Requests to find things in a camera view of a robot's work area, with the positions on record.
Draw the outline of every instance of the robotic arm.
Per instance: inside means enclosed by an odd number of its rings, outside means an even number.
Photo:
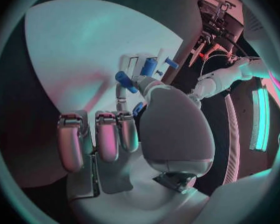
[[[236,80],[250,80],[253,76],[269,78],[269,72],[261,59],[249,60],[241,58],[229,68],[218,69],[198,78],[198,83],[192,93],[192,98],[201,100],[214,96],[229,88]]]

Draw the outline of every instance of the white robotic arm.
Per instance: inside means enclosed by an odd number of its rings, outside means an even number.
[[[229,68],[218,69],[198,78],[190,96],[201,100],[228,89],[236,80],[249,80],[253,76],[269,78],[269,72],[261,59],[241,58]]]

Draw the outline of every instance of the led light strip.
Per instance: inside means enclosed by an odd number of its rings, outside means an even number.
[[[266,89],[253,91],[253,101],[254,124],[250,149],[265,152],[267,150],[270,129],[270,106],[268,91]]]

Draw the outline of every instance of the teal light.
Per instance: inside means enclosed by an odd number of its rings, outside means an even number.
[[[270,129],[269,96],[266,89],[258,90],[259,98],[259,130],[255,149],[266,151]]]

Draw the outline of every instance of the white panel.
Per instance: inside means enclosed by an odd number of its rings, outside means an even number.
[[[46,93],[60,112],[115,111],[115,73],[120,57],[141,52],[173,58],[182,39],[130,8],[101,0],[53,0],[25,17],[28,52]],[[142,101],[127,92],[130,110]]]

